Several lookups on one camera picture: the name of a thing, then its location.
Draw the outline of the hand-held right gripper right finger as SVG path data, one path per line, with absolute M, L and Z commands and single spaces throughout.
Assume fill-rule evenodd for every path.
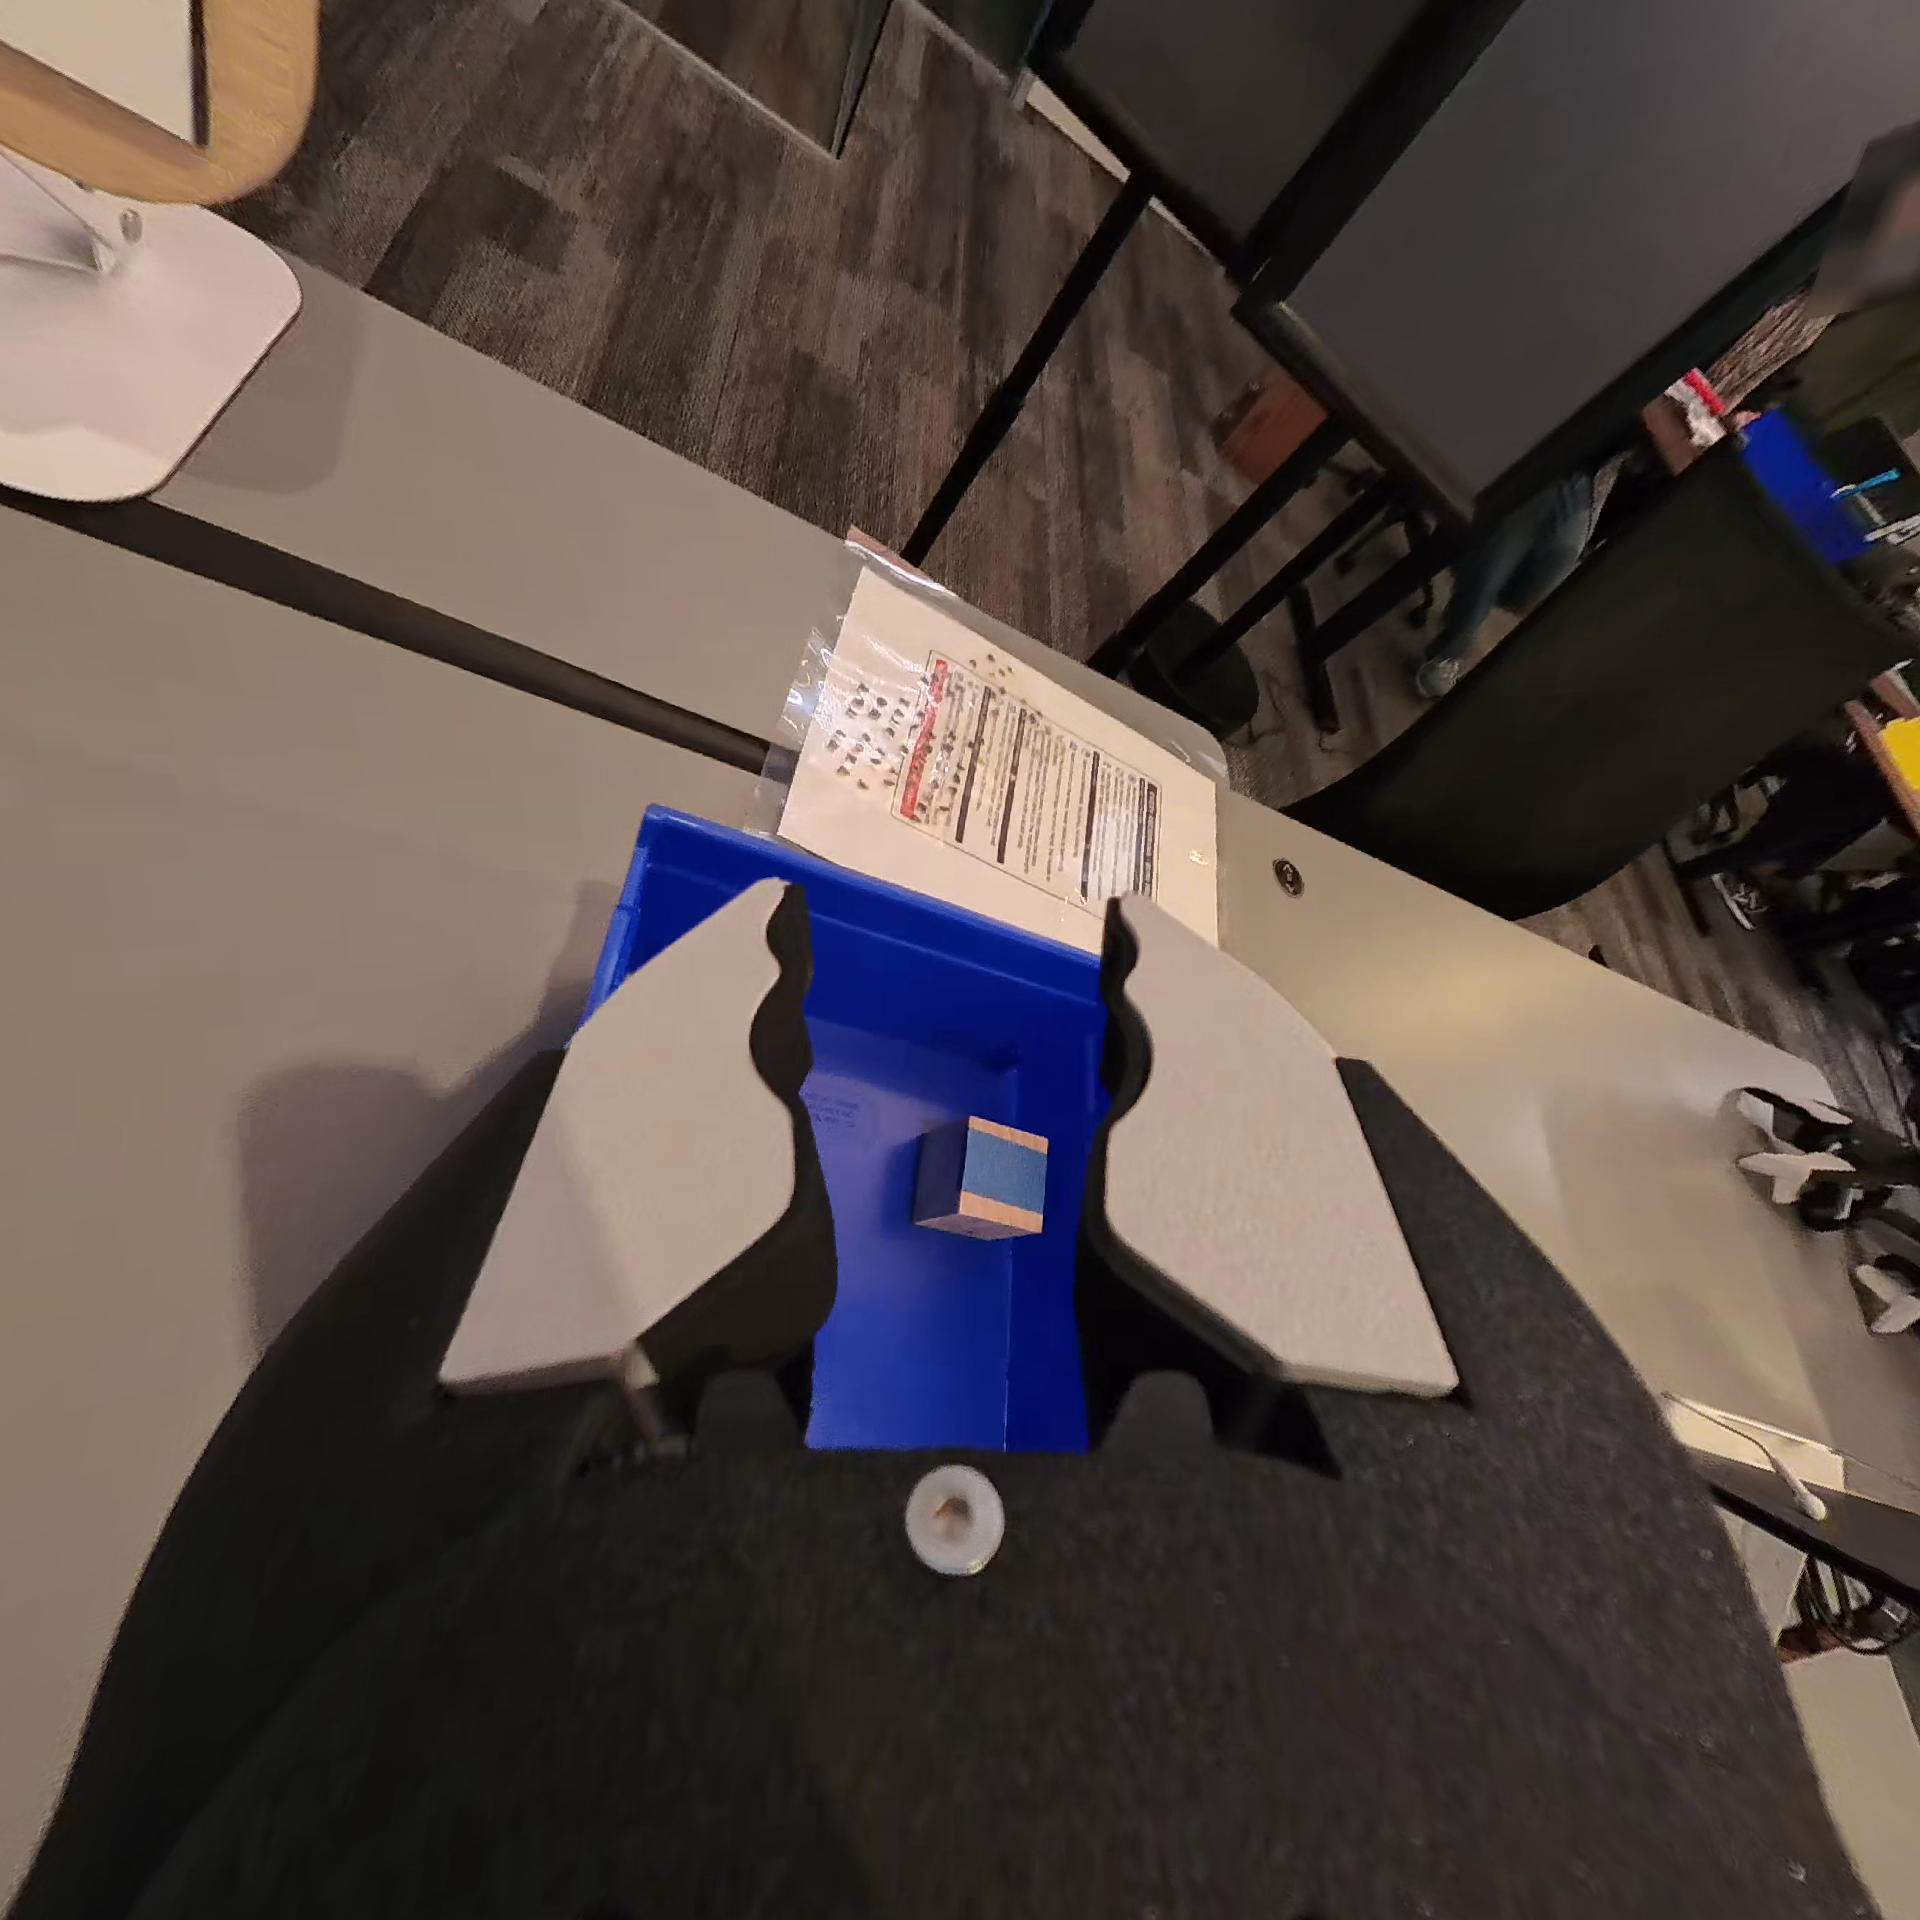
M 1102 935 L 1109 1109 L 1087 1151 L 1072 1317 L 1104 1443 L 1179 1375 L 1224 1444 L 1303 1444 L 1308 1387 L 1446 1400 L 1459 1369 L 1324 1032 L 1159 903 Z

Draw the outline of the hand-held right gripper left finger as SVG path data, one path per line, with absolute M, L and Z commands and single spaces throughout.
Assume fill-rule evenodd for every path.
M 614 1385 L 695 1423 L 765 1375 L 803 1432 L 836 1299 L 803 1088 L 808 907 L 757 880 L 582 1022 L 439 1364 L 460 1396 Z

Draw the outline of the blue-taped wooden cube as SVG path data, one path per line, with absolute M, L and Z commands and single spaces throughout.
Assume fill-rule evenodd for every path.
M 908 1217 L 914 1228 L 976 1241 L 1045 1229 L 1048 1140 L 970 1116 L 919 1137 Z

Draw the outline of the blue plastic bin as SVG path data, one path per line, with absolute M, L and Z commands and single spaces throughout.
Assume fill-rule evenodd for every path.
M 1746 419 L 1736 441 L 1742 465 L 1803 545 L 1836 566 L 1869 552 L 1864 520 L 1786 411 Z
M 590 1014 L 757 880 L 807 900 L 803 1088 L 836 1253 L 816 1334 L 816 1448 L 1085 1452 L 1072 1313 L 1087 1151 L 1106 1110 L 1091 952 L 671 807 L 642 816 Z M 1046 1140 L 1042 1228 L 964 1239 L 910 1220 L 925 1131 L 980 1118 Z

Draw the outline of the printed sheet in plastic bag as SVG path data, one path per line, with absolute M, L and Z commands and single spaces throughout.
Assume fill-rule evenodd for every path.
M 1138 895 L 1219 941 L 1215 780 L 862 533 L 807 636 L 752 829 L 1094 952 Z

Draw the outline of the white and black device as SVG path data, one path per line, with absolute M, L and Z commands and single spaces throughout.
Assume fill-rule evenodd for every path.
M 1830 1103 L 1739 1088 L 1734 1110 L 1758 1142 L 1736 1166 L 1776 1208 L 1832 1236 L 1864 1328 L 1917 1332 L 1917 1149 L 1906 1135 Z

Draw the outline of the black waste bin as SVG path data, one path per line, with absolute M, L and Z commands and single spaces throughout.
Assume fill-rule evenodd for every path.
M 1258 720 L 1261 680 L 1242 645 L 1215 639 L 1215 631 L 1219 619 L 1183 599 L 1146 637 L 1125 677 L 1146 700 L 1227 741 Z

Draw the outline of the black office chair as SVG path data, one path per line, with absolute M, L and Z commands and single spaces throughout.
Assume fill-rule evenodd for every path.
M 1864 557 L 1803 545 L 1725 438 L 1440 703 L 1283 813 L 1503 920 L 1568 904 L 1908 657 Z

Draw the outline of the brown box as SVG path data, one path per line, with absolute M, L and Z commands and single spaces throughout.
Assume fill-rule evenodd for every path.
M 1219 456 L 1243 483 L 1258 485 L 1327 423 L 1327 408 L 1292 374 L 1258 374 L 1213 421 Z

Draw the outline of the white stand base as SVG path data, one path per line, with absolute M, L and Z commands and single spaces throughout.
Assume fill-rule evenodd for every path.
M 164 485 L 302 308 L 222 214 L 2 158 L 2 485 L 112 504 Z

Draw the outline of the black framed table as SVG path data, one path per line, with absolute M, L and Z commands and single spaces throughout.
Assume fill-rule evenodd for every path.
M 1864 150 L 1916 128 L 1916 5 L 1046 5 L 1024 61 L 1119 184 L 903 541 L 928 560 L 1159 200 L 1326 408 L 1106 637 L 1285 608 L 1331 662 L 1482 528 L 1596 465 L 1818 271 Z

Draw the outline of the wooden clipboard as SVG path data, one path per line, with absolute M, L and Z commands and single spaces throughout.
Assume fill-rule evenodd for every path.
M 2 143 L 127 200 L 216 206 L 266 184 L 312 112 L 317 1 L 198 1 L 203 141 L 189 147 L 2 44 Z

